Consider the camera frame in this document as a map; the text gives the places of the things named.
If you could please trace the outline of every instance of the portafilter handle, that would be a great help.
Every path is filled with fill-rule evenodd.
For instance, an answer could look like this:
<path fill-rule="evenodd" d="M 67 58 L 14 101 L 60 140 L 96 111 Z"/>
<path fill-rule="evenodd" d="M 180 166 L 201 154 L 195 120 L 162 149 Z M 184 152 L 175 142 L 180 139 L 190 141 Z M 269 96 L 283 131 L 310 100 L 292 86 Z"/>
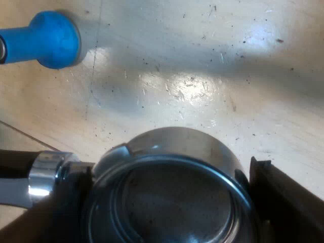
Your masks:
<path fill-rule="evenodd" d="M 70 152 L 0 150 L 0 204 L 31 208 L 71 173 L 93 165 Z"/>

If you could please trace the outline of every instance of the portafilter basket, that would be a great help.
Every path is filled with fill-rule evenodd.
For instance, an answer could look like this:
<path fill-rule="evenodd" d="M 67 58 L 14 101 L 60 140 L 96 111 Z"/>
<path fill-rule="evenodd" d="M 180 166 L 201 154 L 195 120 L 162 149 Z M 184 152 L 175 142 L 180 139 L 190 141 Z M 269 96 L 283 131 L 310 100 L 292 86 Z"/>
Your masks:
<path fill-rule="evenodd" d="M 144 133 L 107 152 L 92 174 L 88 242 L 262 242 L 241 165 L 203 132 Z"/>

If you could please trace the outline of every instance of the metal rim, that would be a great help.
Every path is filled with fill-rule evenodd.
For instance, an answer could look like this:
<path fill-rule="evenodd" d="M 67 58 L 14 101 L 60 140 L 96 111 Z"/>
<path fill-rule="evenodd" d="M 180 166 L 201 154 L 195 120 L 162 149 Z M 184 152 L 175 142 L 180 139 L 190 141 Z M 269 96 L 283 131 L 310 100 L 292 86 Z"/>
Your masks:
<path fill-rule="evenodd" d="M 114 181 L 116 178 L 120 177 L 121 175 L 125 174 L 126 172 L 140 168 L 146 165 L 158 165 L 158 164 L 174 164 L 174 165 L 183 165 L 187 167 L 191 167 L 198 171 L 202 171 L 208 173 L 211 177 L 218 180 L 220 183 L 223 183 L 224 186 L 232 193 L 232 195 L 237 198 L 237 203 L 243 206 L 246 212 L 252 219 L 252 226 L 253 228 L 257 229 L 257 216 L 255 215 L 254 206 L 251 202 L 250 197 L 248 196 L 247 192 L 232 178 L 225 175 L 217 168 L 200 161 L 198 159 L 193 159 L 190 157 L 180 156 L 180 155 L 146 155 L 141 157 L 135 157 L 131 161 L 126 161 L 122 164 L 117 164 L 109 168 L 101 177 L 98 178 L 97 182 L 94 184 L 94 187 L 88 197 L 87 200 L 87 207 L 89 210 L 84 214 L 84 222 L 86 222 L 86 232 L 87 238 L 89 242 L 94 242 L 92 240 L 92 225 L 91 225 L 91 218 L 93 214 L 94 206 L 96 205 L 95 202 L 98 198 L 101 197 L 105 193 L 105 185 L 109 184 L 110 182 Z M 225 242 L 231 241 L 231 239 L 235 238 L 235 234 L 239 229 L 239 221 L 234 222 L 232 230 L 228 233 L 227 239 Z M 256 232 L 256 239 L 258 242 L 259 234 Z"/>
<path fill-rule="evenodd" d="M 0 36 L 0 64 L 5 62 L 5 57 L 6 57 L 6 45 L 2 37 Z"/>

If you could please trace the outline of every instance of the blue rubber knob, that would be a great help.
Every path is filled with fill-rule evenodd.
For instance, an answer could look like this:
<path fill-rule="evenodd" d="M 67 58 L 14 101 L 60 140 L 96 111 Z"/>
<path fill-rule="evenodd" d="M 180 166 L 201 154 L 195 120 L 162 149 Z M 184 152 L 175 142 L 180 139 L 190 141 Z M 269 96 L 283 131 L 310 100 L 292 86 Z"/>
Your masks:
<path fill-rule="evenodd" d="M 80 49 L 76 27 L 54 11 L 38 13 L 28 27 L 0 29 L 0 38 L 3 64 L 37 59 L 45 67 L 59 69 L 72 65 Z"/>

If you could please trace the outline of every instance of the light wood surface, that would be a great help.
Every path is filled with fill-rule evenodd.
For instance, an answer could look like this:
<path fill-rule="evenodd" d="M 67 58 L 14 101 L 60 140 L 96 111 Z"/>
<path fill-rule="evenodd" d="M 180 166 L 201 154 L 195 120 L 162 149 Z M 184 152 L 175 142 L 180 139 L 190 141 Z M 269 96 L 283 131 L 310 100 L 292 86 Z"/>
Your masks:
<path fill-rule="evenodd" d="M 64 10 L 78 65 L 0 66 L 0 120 L 96 162 L 150 129 L 183 126 L 226 144 L 248 174 L 271 159 L 324 199 L 321 1 L 22 0 L 1 28 Z"/>

